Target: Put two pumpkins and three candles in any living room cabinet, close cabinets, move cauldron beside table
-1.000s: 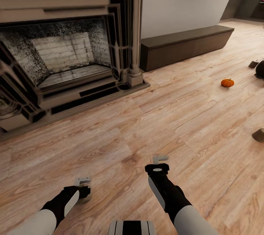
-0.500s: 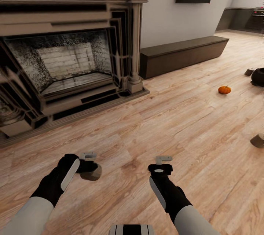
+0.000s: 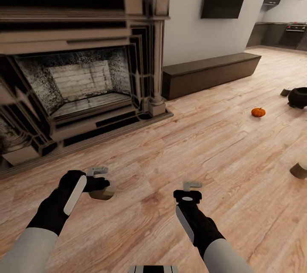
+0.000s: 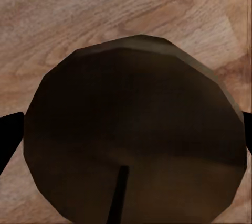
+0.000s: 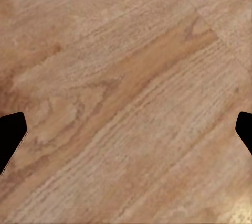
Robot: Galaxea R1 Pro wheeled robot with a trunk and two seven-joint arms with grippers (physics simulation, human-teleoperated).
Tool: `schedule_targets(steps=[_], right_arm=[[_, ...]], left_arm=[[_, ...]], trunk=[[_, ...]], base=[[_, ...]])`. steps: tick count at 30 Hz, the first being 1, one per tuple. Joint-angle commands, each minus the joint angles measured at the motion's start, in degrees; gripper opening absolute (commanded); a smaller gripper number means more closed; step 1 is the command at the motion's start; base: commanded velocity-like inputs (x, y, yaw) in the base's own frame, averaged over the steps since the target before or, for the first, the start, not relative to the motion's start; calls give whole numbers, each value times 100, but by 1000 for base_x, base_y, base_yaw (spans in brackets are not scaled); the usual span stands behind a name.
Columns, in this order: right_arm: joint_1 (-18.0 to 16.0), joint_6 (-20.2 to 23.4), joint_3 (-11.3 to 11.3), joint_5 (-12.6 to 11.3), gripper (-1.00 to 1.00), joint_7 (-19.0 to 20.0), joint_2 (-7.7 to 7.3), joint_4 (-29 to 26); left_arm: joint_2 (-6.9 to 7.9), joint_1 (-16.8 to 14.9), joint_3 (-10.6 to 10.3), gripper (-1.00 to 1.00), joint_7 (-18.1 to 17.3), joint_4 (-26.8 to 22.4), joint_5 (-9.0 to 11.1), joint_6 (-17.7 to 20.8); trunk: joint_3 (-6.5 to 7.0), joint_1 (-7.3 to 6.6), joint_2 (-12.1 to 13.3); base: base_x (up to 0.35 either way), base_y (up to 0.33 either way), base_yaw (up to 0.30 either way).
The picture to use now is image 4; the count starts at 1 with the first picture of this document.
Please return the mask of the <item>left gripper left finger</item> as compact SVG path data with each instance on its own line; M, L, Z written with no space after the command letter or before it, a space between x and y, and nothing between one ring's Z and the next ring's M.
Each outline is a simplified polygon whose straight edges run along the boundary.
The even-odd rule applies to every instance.
M24 158L24 117L15 113L0 118L0 175L22 139Z

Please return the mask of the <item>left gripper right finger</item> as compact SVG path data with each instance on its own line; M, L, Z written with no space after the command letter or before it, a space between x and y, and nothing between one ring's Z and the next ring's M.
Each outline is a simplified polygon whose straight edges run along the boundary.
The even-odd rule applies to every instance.
M246 145L248 145L252 152L252 114L243 112L245 123Z

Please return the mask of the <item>pillar candle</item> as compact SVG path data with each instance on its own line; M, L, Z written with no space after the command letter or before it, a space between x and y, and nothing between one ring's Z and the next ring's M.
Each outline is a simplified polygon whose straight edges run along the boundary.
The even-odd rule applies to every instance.
M74 224L210 224L247 169L244 114L178 46L124 37L76 49L43 77L24 159Z

